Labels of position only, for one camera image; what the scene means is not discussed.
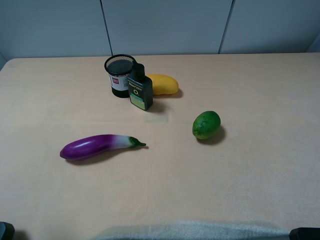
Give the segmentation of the black bottle green label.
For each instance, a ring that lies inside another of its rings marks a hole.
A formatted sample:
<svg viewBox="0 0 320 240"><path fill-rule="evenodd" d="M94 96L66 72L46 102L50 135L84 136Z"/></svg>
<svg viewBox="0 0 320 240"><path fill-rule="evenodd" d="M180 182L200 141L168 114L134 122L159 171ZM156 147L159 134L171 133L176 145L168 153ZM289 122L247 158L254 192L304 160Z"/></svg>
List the black bottle green label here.
<svg viewBox="0 0 320 240"><path fill-rule="evenodd" d="M139 109L147 111L153 105L153 83L146 76L144 65L135 62L127 81L130 102Z"/></svg>

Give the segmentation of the black left base corner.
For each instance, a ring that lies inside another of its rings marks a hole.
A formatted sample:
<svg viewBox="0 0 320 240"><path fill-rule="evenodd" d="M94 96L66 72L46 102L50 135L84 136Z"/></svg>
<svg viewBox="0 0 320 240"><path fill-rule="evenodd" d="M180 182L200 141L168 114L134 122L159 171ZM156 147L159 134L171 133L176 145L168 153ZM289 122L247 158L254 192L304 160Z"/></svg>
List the black left base corner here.
<svg viewBox="0 0 320 240"><path fill-rule="evenodd" d="M0 240L12 240L15 234L15 228L7 222L0 222Z"/></svg>

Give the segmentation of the green lime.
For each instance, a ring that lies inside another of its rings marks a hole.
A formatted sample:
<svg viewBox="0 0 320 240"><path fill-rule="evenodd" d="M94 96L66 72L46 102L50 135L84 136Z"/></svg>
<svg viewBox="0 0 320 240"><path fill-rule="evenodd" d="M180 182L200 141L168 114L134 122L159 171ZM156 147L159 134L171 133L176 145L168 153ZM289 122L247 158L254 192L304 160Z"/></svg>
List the green lime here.
<svg viewBox="0 0 320 240"><path fill-rule="evenodd" d="M194 120L192 134L199 140L207 140L215 135L220 126L220 116L215 111L205 111Z"/></svg>

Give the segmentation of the black base corner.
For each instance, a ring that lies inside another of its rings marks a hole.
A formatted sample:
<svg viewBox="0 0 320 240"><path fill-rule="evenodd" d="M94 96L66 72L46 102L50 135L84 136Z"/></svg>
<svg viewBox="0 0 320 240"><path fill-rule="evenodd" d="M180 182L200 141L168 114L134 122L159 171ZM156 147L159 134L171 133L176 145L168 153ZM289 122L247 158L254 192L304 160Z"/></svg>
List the black base corner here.
<svg viewBox="0 0 320 240"><path fill-rule="evenodd" d="M290 231L290 240L320 240L319 227L299 227Z"/></svg>
<svg viewBox="0 0 320 240"><path fill-rule="evenodd" d="M7 222L0 222L0 240L12 240L15 234L15 228Z"/></svg>

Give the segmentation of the black right base corner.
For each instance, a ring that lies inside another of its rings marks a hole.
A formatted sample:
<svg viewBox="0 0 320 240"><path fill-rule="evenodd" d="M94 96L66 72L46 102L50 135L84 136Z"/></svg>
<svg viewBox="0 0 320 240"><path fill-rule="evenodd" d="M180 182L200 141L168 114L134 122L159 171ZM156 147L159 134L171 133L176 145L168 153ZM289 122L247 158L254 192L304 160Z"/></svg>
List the black right base corner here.
<svg viewBox="0 0 320 240"><path fill-rule="evenodd" d="M319 227L299 227L290 231L290 240L320 240Z"/></svg>

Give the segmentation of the black mesh pen cup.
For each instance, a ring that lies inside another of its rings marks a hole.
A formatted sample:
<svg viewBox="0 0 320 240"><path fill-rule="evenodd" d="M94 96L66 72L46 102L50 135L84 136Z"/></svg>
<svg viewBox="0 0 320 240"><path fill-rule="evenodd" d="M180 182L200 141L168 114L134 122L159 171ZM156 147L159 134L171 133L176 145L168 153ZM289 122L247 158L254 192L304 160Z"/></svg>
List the black mesh pen cup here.
<svg viewBox="0 0 320 240"><path fill-rule="evenodd" d="M116 54L109 57L104 63L104 69L110 78L112 93L118 98L128 98L127 76L132 72L136 60L127 54Z"/></svg>

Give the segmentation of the yellow mango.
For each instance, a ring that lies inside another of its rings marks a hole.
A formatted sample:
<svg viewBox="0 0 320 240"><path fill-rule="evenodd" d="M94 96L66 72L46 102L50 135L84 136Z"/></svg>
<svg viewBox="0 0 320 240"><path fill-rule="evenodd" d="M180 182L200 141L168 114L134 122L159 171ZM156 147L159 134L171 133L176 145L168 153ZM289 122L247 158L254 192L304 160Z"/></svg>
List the yellow mango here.
<svg viewBox="0 0 320 240"><path fill-rule="evenodd" d="M173 95L179 91L178 82L171 76L165 74L148 74L152 80L153 95Z"/></svg>

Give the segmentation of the purple eggplant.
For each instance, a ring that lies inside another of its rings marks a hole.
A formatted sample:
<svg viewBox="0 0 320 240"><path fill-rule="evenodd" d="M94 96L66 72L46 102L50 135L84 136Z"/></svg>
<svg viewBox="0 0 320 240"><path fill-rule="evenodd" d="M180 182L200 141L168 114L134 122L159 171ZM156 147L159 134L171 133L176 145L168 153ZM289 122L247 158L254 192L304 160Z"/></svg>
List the purple eggplant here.
<svg viewBox="0 0 320 240"><path fill-rule="evenodd" d="M146 147L137 138L118 134L100 134L85 137L64 146L59 155L68 161L85 160L108 151Z"/></svg>

